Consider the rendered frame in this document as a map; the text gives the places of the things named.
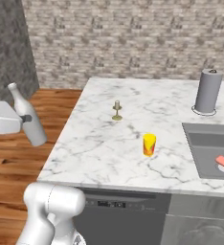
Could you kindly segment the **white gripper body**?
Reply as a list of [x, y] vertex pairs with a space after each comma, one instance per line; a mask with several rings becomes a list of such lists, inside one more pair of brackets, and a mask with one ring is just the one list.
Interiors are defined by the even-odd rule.
[[22, 119], [12, 107], [0, 100], [0, 135], [18, 133], [22, 127]]

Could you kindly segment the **white liquor bottle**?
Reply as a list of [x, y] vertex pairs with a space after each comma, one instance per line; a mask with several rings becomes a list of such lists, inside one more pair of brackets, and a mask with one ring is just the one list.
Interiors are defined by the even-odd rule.
[[47, 135], [34, 107], [22, 96], [15, 82], [10, 83], [8, 88], [13, 97], [14, 109], [23, 120], [22, 128], [28, 140], [33, 146], [44, 145]]

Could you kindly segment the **candle in brass holder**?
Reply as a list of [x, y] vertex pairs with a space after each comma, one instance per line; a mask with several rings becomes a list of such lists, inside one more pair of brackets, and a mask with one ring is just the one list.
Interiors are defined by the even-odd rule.
[[122, 109], [120, 102], [118, 100], [115, 101], [113, 109], [116, 111], [116, 114], [112, 117], [114, 121], [120, 121], [123, 117], [119, 114], [119, 111]]

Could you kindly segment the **yellow cup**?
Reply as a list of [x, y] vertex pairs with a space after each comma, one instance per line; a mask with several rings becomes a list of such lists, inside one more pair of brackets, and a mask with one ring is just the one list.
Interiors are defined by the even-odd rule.
[[143, 137], [143, 149], [145, 156], [152, 156], [156, 145], [156, 136], [151, 133], [146, 133]]

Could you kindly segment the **grey cabinet door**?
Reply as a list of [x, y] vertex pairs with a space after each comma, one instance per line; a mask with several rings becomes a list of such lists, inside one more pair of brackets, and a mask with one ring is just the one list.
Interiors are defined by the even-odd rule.
[[224, 219], [168, 214], [161, 245], [224, 245]]

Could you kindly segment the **grey dishwasher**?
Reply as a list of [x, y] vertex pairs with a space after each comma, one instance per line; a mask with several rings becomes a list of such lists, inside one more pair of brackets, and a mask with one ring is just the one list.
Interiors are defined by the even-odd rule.
[[82, 189], [83, 212], [74, 218], [86, 245], [160, 245], [170, 195], [157, 192]]

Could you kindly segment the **grey paper towel roll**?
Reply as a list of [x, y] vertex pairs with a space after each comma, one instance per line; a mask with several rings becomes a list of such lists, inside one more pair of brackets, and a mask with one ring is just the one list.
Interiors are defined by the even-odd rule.
[[192, 111], [201, 116], [213, 116], [223, 74], [215, 69], [201, 72], [195, 104]]

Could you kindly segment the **grey sink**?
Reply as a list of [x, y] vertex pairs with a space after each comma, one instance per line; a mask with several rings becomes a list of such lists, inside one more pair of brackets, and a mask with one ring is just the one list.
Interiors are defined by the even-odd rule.
[[215, 158], [224, 156], [224, 124], [182, 123], [200, 178], [224, 180], [224, 167]]

